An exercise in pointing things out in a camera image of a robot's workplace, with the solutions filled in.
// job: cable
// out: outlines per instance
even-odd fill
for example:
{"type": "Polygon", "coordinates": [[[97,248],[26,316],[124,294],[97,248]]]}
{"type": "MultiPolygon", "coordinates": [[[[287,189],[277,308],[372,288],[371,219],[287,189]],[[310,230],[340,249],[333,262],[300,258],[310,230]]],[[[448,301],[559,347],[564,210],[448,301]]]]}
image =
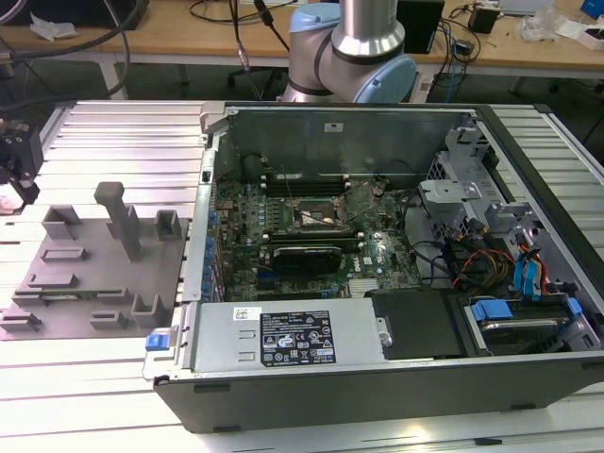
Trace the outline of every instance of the cable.
{"type": "Polygon", "coordinates": [[[453,41],[453,70],[452,70],[451,76],[449,78],[449,88],[446,91],[446,98],[445,98],[446,104],[451,102],[451,94],[453,93],[453,81],[455,80],[455,67],[457,66],[457,64],[455,63],[455,61],[457,61],[457,57],[456,57],[457,52],[455,50],[457,41],[455,41],[455,39],[453,39],[453,38],[451,38],[451,40],[453,41]]]}
{"type": "Polygon", "coordinates": [[[254,92],[254,97],[256,100],[260,101],[262,99],[260,95],[260,91],[254,83],[254,77],[252,76],[252,72],[249,66],[249,57],[247,56],[247,52],[245,51],[245,47],[243,47],[243,43],[239,34],[239,0],[228,0],[228,8],[230,10],[230,16],[233,19],[233,30],[235,31],[235,43],[237,43],[237,55],[239,56],[239,61],[242,64],[243,72],[247,77],[247,81],[249,82],[250,87],[252,87],[252,92],[254,92]]]}
{"type": "Polygon", "coordinates": [[[604,114],[602,114],[602,116],[600,116],[597,121],[594,123],[594,125],[592,126],[591,129],[589,129],[589,132],[587,132],[587,134],[585,135],[585,138],[583,140],[581,140],[582,144],[586,144],[587,141],[592,137],[592,134],[594,134],[594,132],[596,132],[597,127],[600,125],[600,123],[602,123],[604,121],[604,114]]]}
{"type": "MultiPolygon", "coordinates": [[[[115,8],[111,4],[111,0],[103,0],[103,2],[105,3],[105,6],[109,10],[109,14],[111,15],[111,19],[113,19],[113,22],[115,23],[116,28],[119,28],[120,27],[120,18],[118,17],[117,12],[115,11],[115,8]]],[[[131,60],[130,44],[128,43],[128,38],[126,36],[126,31],[124,29],[122,29],[121,34],[122,34],[122,43],[124,44],[124,70],[122,71],[122,77],[120,78],[118,83],[107,92],[107,97],[111,97],[112,95],[114,95],[118,91],[120,91],[125,86],[126,80],[128,78],[128,71],[130,69],[130,60],[131,60]]]]}
{"type": "Polygon", "coordinates": [[[139,12],[144,7],[144,5],[145,0],[136,0],[136,5],[132,9],[132,11],[130,11],[130,13],[127,15],[126,19],[122,23],[113,28],[109,33],[106,33],[105,35],[100,36],[95,40],[83,42],[82,44],[78,44],[65,49],[46,50],[40,52],[14,52],[11,55],[11,59],[13,61],[24,61],[28,59],[47,59],[51,57],[59,57],[62,55],[73,54],[75,52],[81,52],[83,50],[88,50],[93,47],[96,47],[97,45],[109,41],[111,38],[114,38],[120,33],[124,33],[127,27],[139,16],[139,12]]]}
{"type": "Polygon", "coordinates": [[[466,3],[465,5],[459,5],[458,7],[455,7],[451,10],[451,12],[449,13],[449,18],[455,19],[464,12],[472,12],[475,5],[476,5],[476,2],[466,3]]]}
{"type": "Polygon", "coordinates": [[[277,31],[277,29],[275,28],[275,26],[274,25],[269,25],[269,28],[275,34],[275,36],[277,36],[277,39],[279,40],[279,42],[281,42],[281,44],[283,45],[283,47],[285,47],[285,49],[289,52],[290,51],[290,46],[287,45],[287,43],[285,42],[285,40],[283,40],[283,38],[281,37],[281,35],[279,34],[279,32],[277,31]]]}
{"type": "Polygon", "coordinates": [[[472,61],[476,60],[478,58],[478,56],[480,55],[480,52],[482,51],[482,43],[480,41],[480,37],[474,31],[470,30],[466,25],[461,24],[452,19],[441,19],[438,30],[441,31],[445,35],[446,54],[445,54],[445,60],[443,61],[443,65],[441,66],[439,72],[436,74],[436,76],[434,77],[434,79],[432,81],[431,89],[433,90],[434,87],[437,85],[442,86],[438,82],[442,78],[443,73],[445,72],[446,65],[448,64],[449,68],[448,68],[447,72],[450,73],[451,67],[454,64],[454,61],[458,61],[463,64],[463,66],[461,68],[461,74],[462,74],[461,80],[459,83],[453,84],[452,86],[451,86],[451,81],[449,80],[449,84],[447,85],[447,88],[451,87],[451,90],[453,88],[455,88],[458,91],[460,88],[460,85],[465,80],[467,66],[472,61]],[[453,48],[453,44],[455,42],[455,39],[453,38],[453,34],[452,34],[451,24],[460,26],[461,28],[463,28],[465,31],[467,31],[474,37],[474,39],[477,42],[477,45],[475,47],[476,52],[473,52],[474,55],[471,55],[468,58],[464,58],[463,56],[457,54],[455,51],[453,51],[453,53],[451,52],[451,49],[453,48]]]}
{"type": "Polygon", "coordinates": [[[258,11],[258,15],[262,19],[262,23],[271,29],[273,34],[275,36],[277,36],[277,39],[279,40],[279,42],[281,42],[283,47],[285,47],[287,49],[287,51],[289,52],[290,46],[287,45],[287,43],[285,42],[285,40],[283,40],[283,38],[281,38],[281,35],[279,35],[279,32],[275,28],[275,25],[274,25],[275,19],[273,19],[273,14],[271,14],[271,11],[269,11],[269,9],[266,7],[264,0],[254,0],[254,6],[256,7],[256,10],[258,11]]]}
{"type": "Polygon", "coordinates": [[[474,37],[474,39],[476,40],[476,43],[478,45],[478,50],[473,57],[470,56],[470,58],[468,58],[468,59],[460,59],[459,56],[457,56],[457,57],[455,57],[455,59],[457,61],[465,62],[465,63],[470,63],[470,62],[476,60],[478,58],[478,56],[480,55],[480,52],[482,51],[482,42],[480,41],[480,37],[474,31],[472,31],[470,28],[468,28],[466,25],[464,25],[460,22],[454,21],[452,19],[443,19],[443,21],[445,21],[446,23],[449,23],[449,24],[458,25],[461,28],[463,28],[466,32],[470,33],[474,37]]]}
{"type": "Polygon", "coordinates": [[[27,0],[17,0],[15,4],[0,17],[0,25],[4,25],[6,22],[11,21],[17,14],[21,12],[21,9],[25,7],[27,0]]]}
{"type": "MultiPolygon", "coordinates": [[[[10,52],[14,52],[15,49],[14,47],[12,47],[3,37],[2,35],[0,35],[0,42],[10,51],[10,52]]],[[[22,63],[27,66],[27,69],[29,70],[29,72],[34,75],[42,84],[43,86],[52,94],[57,94],[57,91],[54,90],[47,82],[46,80],[44,80],[42,78],[42,76],[40,74],[38,74],[36,71],[34,71],[34,67],[33,67],[33,62],[29,62],[29,61],[22,61],[22,63]]]]}
{"type": "MultiPolygon", "coordinates": [[[[112,95],[114,95],[118,91],[120,91],[126,84],[128,69],[130,67],[130,46],[128,44],[126,31],[124,30],[124,28],[122,26],[119,25],[119,18],[118,18],[117,12],[115,11],[115,8],[113,7],[113,4],[110,2],[110,0],[103,0],[103,1],[105,2],[105,6],[107,7],[107,9],[109,10],[111,19],[113,19],[113,22],[115,22],[115,24],[117,25],[117,27],[115,29],[121,30],[120,33],[122,34],[122,40],[124,42],[124,51],[125,51],[124,70],[122,72],[122,76],[120,77],[120,80],[118,81],[118,83],[113,88],[108,90],[106,93],[107,97],[111,97],[112,95]]],[[[24,100],[21,102],[13,103],[13,104],[5,106],[5,107],[0,107],[0,113],[9,113],[9,112],[17,110],[17,109],[25,109],[28,107],[38,106],[40,104],[57,104],[60,102],[73,102],[73,101],[76,101],[81,98],[82,98],[82,96],[78,96],[73,93],[56,94],[56,95],[41,97],[41,98],[37,98],[37,99],[24,100]]]]}
{"type": "MultiPolygon", "coordinates": [[[[292,5],[294,3],[298,3],[298,0],[291,0],[290,2],[287,3],[283,3],[281,5],[275,5],[273,7],[268,8],[269,11],[273,11],[275,9],[278,8],[283,8],[283,7],[287,7],[289,5],[292,5]]],[[[200,0],[198,2],[193,3],[190,7],[189,7],[189,13],[202,21],[206,21],[206,22],[210,22],[212,24],[217,24],[217,25],[233,25],[233,20],[231,19],[223,19],[223,18],[213,18],[213,17],[208,17],[206,15],[206,12],[208,10],[208,0],[200,0]],[[204,5],[204,11],[199,14],[198,12],[195,11],[195,8],[197,8],[199,5],[204,5]]],[[[239,22],[240,25],[252,25],[252,24],[257,24],[260,22],[260,15],[257,12],[253,12],[251,14],[246,14],[242,17],[239,18],[239,22]]]]}

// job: power supply label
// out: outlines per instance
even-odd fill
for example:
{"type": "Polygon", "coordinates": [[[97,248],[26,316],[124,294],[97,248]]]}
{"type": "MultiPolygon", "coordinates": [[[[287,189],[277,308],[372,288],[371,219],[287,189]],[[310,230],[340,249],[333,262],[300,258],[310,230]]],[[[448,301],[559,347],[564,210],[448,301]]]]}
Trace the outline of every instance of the power supply label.
{"type": "Polygon", "coordinates": [[[261,314],[260,361],[264,366],[335,363],[329,311],[261,314]]]}

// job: white paper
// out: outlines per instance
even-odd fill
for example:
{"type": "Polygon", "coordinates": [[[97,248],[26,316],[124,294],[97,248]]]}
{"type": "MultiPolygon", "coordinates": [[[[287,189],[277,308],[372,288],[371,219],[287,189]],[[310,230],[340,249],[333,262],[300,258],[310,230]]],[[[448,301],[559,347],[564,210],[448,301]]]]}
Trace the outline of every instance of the white paper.
{"type": "Polygon", "coordinates": [[[60,38],[71,38],[79,34],[76,32],[74,25],[70,23],[55,24],[46,22],[33,14],[31,14],[31,22],[33,24],[29,26],[29,29],[50,42],[60,38]]]}
{"type": "Polygon", "coordinates": [[[579,33],[582,33],[587,29],[586,24],[581,24],[575,21],[569,21],[566,19],[564,22],[556,28],[556,33],[565,36],[566,38],[570,38],[571,40],[575,40],[579,33]]]}

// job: blue tab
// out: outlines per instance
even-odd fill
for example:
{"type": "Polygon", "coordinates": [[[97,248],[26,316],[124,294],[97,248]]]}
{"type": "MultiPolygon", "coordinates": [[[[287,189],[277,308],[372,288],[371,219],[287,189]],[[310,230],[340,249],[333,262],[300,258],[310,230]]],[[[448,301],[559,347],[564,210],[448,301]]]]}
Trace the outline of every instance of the blue tab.
{"type": "Polygon", "coordinates": [[[480,305],[480,303],[476,303],[470,308],[472,309],[472,314],[474,314],[474,319],[476,319],[478,322],[486,319],[487,313],[484,312],[484,308],[480,305]]]}
{"type": "Polygon", "coordinates": [[[575,318],[583,313],[583,308],[575,297],[569,297],[566,304],[568,304],[568,309],[575,318]]]}
{"type": "Polygon", "coordinates": [[[485,319],[511,319],[512,311],[508,307],[508,302],[503,299],[483,299],[479,300],[472,307],[472,313],[477,321],[485,319]]]}
{"type": "Polygon", "coordinates": [[[525,276],[525,285],[523,293],[525,295],[529,295],[533,300],[537,300],[538,297],[535,294],[535,289],[533,287],[535,276],[537,275],[537,263],[535,261],[530,261],[528,263],[527,275],[525,276]]]}
{"type": "Polygon", "coordinates": [[[170,349],[170,336],[168,334],[161,335],[158,333],[152,333],[147,336],[144,348],[148,352],[154,351],[167,351],[170,349]]]}

